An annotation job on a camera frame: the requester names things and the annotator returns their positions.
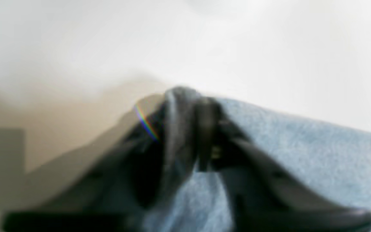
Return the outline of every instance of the beige wall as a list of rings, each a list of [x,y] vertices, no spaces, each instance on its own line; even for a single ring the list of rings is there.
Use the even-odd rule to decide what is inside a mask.
[[[0,208],[60,191],[179,84],[371,132],[371,1],[0,0]]]

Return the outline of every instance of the fabric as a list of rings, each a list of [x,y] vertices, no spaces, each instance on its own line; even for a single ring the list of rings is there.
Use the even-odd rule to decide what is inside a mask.
[[[189,88],[166,93],[169,154],[181,153],[191,105],[200,94]],[[288,115],[231,99],[216,99],[227,116],[260,149],[303,184],[349,207],[371,209],[371,133]],[[224,184],[216,173],[193,172],[171,202],[144,220],[149,232],[226,232],[233,226]]]

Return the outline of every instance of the blue towel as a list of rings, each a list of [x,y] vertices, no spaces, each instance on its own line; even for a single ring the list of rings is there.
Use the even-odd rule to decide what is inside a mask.
[[[169,117],[180,117],[196,91],[166,93]],[[251,141],[302,183],[333,202],[371,209],[371,133],[306,119],[231,99],[224,112]],[[182,123],[171,131],[179,131]],[[224,183],[216,173],[194,172],[170,204],[156,207],[143,223],[150,232],[226,232],[233,226]]]

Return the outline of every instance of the light blue fabric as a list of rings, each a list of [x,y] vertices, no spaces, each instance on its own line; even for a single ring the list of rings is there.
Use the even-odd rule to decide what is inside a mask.
[[[371,209],[371,133],[217,100],[256,146],[308,187],[338,204]],[[171,204],[156,207],[144,222],[155,232],[226,232],[232,226],[224,185],[214,173],[194,173]]]

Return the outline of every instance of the white surface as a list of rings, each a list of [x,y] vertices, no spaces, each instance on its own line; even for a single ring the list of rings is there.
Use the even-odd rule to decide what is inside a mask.
[[[0,127],[33,170],[174,85],[371,132],[371,0],[0,0]]]

